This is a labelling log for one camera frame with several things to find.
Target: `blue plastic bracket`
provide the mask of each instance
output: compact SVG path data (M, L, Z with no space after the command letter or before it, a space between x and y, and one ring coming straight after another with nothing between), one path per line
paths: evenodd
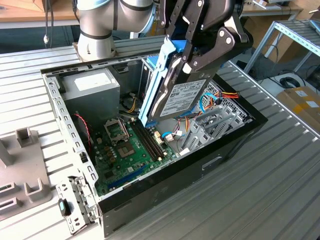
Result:
M140 114L139 114L139 119L141 120L142 125L144 127L148 122L148 112L152 107L152 103L157 95L157 90L159 88L159 85L161 84L161 79L167 75L168 58L170 57L170 54L174 52L178 52L178 53L182 52L186 46L186 42L187 42L186 40L171 41L167 37L164 38L164 44L160 49L155 70L153 72L152 79L151 79L149 88L147 89L147 92L140 110Z

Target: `motherboard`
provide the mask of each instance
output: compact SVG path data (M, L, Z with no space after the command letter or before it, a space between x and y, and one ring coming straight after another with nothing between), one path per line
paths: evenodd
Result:
M154 127L140 121L110 119L92 136L94 167L98 173L95 188L99 196L172 161L177 156L160 141Z

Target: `screw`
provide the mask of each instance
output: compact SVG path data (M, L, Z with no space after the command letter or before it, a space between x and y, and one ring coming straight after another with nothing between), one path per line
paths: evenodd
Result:
M231 43L231 38L230 38L230 37L227 37L226 40L225 40L225 43L226 43L226 44L230 44L230 43Z

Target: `aluminum table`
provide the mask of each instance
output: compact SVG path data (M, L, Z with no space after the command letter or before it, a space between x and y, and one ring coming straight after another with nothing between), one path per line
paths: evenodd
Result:
M72 47L0 55L0 136L40 136L52 200L0 222L0 239L102 239L97 224L71 236L55 185L76 175L40 69L79 62ZM320 235L319 135L228 62L218 74L267 118L228 162L128 223L111 240L316 240Z

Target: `metal shelf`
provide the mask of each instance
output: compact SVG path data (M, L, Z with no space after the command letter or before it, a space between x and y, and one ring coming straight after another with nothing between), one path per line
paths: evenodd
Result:
M256 48L248 64L244 68L245 73L248 73L253 67L262 49L265 47L269 38L275 30L278 30L280 34L275 38L272 45L276 46L278 44L278 41L284 34L310 51L306 55L306 57L298 64L294 71L297 71L302 66L302 64L308 59L311 53L314 53L320 57L320 35L309 25L308 20L274 21L264 35L259 46ZM273 46L269 48L269 50L265 54L266 58L270 55L273 49Z

